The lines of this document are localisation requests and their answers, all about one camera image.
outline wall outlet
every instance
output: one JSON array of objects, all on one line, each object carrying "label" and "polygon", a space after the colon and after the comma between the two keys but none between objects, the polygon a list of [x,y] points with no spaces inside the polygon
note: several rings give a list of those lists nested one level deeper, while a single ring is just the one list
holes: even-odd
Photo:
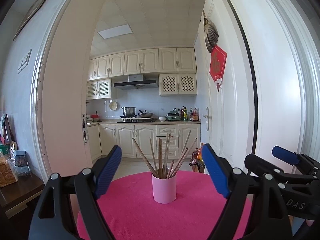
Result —
[{"label": "wall outlet", "polygon": [[20,61],[18,66],[18,74],[22,71],[22,69],[24,69],[28,65],[31,51],[32,49],[30,49],[29,52]]}]

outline gas stove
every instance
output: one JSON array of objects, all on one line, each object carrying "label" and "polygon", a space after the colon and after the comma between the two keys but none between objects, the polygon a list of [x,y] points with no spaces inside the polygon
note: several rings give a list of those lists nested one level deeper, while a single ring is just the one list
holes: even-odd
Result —
[{"label": "gas stove", "polygon": [[117,123],[137,123],[137,122],[154,122],[155,119],[152,117],[148,117],[148,118],[137,118],[137,116],[135,115],[134,117],[125,117],[125,116],[121,116],[122,118],[122,122],[117,122]]}]

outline pink tablecloth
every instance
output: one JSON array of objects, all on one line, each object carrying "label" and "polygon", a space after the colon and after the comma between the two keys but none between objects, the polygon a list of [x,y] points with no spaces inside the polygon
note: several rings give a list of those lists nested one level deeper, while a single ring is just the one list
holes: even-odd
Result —
[{"label": "pink tablecloth", "polygon": [[[179,171],[177,198],[169,204],[153,200],[151,172],[114,180],[98,204],[117,240],[205,240],[226,200],[217,193],[209,175]],[[247,199],[234,239],[243,236],[251,203]],[[81,214],[77,228],[89,239]]]}]

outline ceiling light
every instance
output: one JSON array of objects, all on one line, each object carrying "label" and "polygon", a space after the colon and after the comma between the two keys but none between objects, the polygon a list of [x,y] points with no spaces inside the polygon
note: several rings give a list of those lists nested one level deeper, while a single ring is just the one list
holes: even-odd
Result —
[{"label": "ceiling light", "polygon": [[128,33],[132,33],[132,30],[130,29],[130,26],[128,24],[98,32],[98,34],[104,39],[119,36],[119,35],[124,35]]}]

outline blue gripper pad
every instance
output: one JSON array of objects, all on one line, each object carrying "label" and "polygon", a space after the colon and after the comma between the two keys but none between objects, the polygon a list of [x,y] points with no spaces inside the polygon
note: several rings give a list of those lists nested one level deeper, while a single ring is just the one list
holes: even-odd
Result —
[{"label": "blue gripper pad", "polygon": [[230,195],[227,178],[228,172],[225,171],[223,164],[218,159],[218,156],[215,154],[214,150],[212,150],[210,144],[205,144],[202,147],[201,152],[204,164],[209,171],[209,175],[217,192],[223,195],[224,198],[228,198]]},{"label": "blue gripper pad", "polygon": [[95,199],[99,199],[108,190],[113,176],[121,162],[122,152],[118,145],[115,145],[105,158],[98,159],[92,169],[98,170],[96,177],[96,190],[94,192]]},{"label": "blue gripper pad", "polygon": [[272,155],[290,165],[299,164],[299,159],[296,153],[290,152],[279,146],[275,146],[272,149]]}]

